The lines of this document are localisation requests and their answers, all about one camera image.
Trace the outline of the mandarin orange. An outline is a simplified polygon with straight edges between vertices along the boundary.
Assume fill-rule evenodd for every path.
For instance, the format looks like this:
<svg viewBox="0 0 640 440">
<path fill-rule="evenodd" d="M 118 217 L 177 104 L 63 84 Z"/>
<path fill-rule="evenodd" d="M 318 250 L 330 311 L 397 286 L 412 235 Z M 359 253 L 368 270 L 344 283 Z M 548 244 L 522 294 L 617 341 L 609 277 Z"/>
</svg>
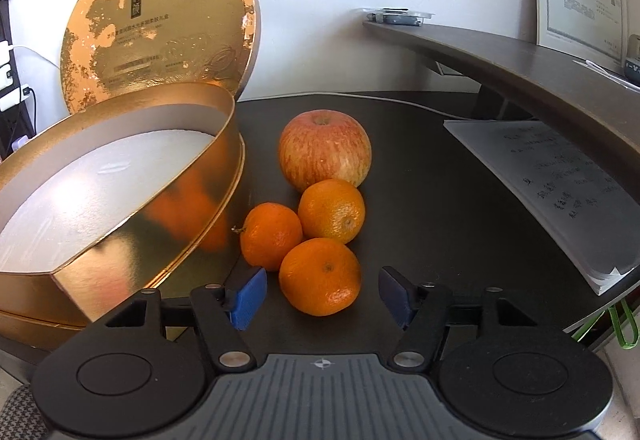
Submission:
<svg viewBox="0 0 640 440">
<path fill-rule="evenodd" d="M 267 271 L 279 270 L 284 257 L 304 238 L 298 215 L 276 203 L 255 206 L 233 232 L 239 235 L 245 262 Z"/>
<path fill-rule="evenodd" d="M 366 205 L 357 187 L 329 179 L 304 190 L 297 214 L 306 237 L 333 238 L 348 244 L 363 227 Z"/>
<path fill-rule="evenodd" d="M 311 238 L 284 257 L 280 290 L 292 306 L 311 316 L 329 316 L 358 298 L 362 283 L 355 254 L 333 238 Z"/>
</svg>

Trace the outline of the gold box lid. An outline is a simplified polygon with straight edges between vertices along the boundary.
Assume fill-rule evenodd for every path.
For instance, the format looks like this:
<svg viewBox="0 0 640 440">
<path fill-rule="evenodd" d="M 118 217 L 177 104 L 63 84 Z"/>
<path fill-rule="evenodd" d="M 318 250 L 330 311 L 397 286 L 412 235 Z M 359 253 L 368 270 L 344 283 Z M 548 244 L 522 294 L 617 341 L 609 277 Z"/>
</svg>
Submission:
<svg viewBox="0 0 640 440">
<path fill-rule="evenodd" d="M 179 82 L 240 96 L 259 37 L 258 0 L 78 0 L 60 56 L 66 108 Z"/>
</svg>

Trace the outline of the gold round box base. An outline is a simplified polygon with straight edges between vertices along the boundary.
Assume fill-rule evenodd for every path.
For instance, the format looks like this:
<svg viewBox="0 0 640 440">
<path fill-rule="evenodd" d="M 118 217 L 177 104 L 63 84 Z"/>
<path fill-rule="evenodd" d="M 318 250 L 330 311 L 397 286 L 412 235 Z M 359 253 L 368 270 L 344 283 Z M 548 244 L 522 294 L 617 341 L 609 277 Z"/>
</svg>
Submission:
<svg viewBox="0 0 640 440">
<path fill-rule="evenodd" d="M 1 165 L 1 334 L 50 351 L 142 289 L 186 296 L 239 258 L 234 97 L 204 83 L 104 100 Z"/>
</svg>

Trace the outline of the stack of white papers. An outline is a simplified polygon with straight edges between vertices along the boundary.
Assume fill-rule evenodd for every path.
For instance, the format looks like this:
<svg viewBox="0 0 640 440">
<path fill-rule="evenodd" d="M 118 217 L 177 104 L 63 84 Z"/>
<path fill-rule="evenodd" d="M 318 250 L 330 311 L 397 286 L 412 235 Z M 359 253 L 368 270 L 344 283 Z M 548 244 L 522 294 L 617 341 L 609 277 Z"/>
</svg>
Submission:
<svg viewBox="0 0 640 440">
<path fill-rule="evenodd" d="M 597 295 L 639 267 L 639 204 L 541 121 L 445 128 L 518 197 Z"/>
</svg>

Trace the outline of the black power strip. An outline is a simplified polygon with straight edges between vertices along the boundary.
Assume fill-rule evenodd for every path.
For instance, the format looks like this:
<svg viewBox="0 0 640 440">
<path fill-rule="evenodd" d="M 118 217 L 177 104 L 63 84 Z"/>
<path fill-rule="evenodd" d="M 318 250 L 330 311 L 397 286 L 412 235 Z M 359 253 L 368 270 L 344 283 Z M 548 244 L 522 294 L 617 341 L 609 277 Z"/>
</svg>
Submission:
<svg viewBox="0 0 640 440">
<path fill-rule="evenodd" d="M 1 0 L 1 159 L 14 153 L 13 144 L 21 137 L 36 135 L 26 104 L 27 96 L 18 77 L 13 50 L 9 2 Z"/>
</svg>

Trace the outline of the dark wooden shelf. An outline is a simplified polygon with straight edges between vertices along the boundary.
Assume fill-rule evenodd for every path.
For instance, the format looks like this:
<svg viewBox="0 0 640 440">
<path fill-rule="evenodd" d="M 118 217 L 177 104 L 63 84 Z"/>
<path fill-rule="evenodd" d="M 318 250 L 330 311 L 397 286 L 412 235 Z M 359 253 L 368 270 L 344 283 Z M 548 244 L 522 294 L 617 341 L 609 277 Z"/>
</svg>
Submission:
<svg viewBox="0 0 640 440">
<path fill-rule="evenodd" d="M 498 34 L 365 22 L 370 33 L 461 72 L 572 141 L 639 197 L 639 94 L 574 57 Z"/>
</svg>

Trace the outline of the red yellow apple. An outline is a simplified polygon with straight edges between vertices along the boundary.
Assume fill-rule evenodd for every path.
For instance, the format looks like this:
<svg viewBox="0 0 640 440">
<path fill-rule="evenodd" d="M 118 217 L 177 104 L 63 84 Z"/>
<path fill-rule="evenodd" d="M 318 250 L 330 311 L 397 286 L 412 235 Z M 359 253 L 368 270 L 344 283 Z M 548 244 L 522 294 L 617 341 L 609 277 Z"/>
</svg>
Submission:
<svg viewBox="0 0 640 440">
<path fill-rule="evenodd" d="M 352 116 L 331 109 L 305 111 L 284 127 L 278 145 L 281 172 L 296 191 L 323 180 L 358 187 L 371 168 L 372 146 Z"/>
</svg>

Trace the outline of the plastic bag on shelf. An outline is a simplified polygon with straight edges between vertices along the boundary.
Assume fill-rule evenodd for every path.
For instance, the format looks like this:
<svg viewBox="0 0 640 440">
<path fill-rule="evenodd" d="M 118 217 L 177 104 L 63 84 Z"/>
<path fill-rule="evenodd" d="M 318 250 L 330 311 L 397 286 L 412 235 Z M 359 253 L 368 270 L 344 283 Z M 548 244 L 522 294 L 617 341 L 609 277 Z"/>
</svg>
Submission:
<svg viewBox="0 0 640 440">
<path fill-rule="evenodd" d="M 636 92 L 640 91 L 640 86 L 639 85 L 635 85 L 629 81 L 627 81 L 626 79 L 624 79 L 623 77 L 620 77 L 618 74 L 613 74 L 611 71 L 608 71 L 607 69 L 601 67 L 600 65 L 596 64 L 595 62 L 591 62 L 591 60 L 576 60 L 576 64 L 582 65 L 584 67 L 587 67 L 589 69 L 591 69 L 592 71 L 596 72 L 597 74 L 600 74 L 603 77 L 607 77 L 608 79 L 623 85 L 625 88 L 629 88 L 629 90 L 634 90 Z"/>
</svg>

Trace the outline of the patterned cup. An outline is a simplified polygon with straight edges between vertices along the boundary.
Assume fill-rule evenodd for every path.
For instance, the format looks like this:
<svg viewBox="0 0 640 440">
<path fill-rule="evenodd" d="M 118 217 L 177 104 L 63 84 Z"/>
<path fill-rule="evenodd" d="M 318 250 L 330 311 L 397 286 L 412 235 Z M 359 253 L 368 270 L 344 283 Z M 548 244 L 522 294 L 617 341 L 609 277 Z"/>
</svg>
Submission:
<svg viewBox="0 0 640 440">
<path fill-rule="evenodd" d="M 640 36 L 638 34 L 633 33 L 628 38 L 624 75 L 629 82 L 640 85 Z"/>
</svg>

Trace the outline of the clear plastic packet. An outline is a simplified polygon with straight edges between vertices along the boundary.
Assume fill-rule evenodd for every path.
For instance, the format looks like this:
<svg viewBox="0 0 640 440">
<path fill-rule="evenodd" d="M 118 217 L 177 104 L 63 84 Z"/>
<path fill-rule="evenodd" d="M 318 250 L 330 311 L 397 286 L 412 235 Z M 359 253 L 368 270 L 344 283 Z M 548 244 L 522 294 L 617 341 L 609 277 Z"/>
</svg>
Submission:
<svg viewBox="0 0 640 440">
<path fill-rule="evenodd" d="M 376 24 L 420 27 L 433 18 L 432 13 L 415 12 L 405 7 L 364 8 L 368 22 Z"/>
</svg>

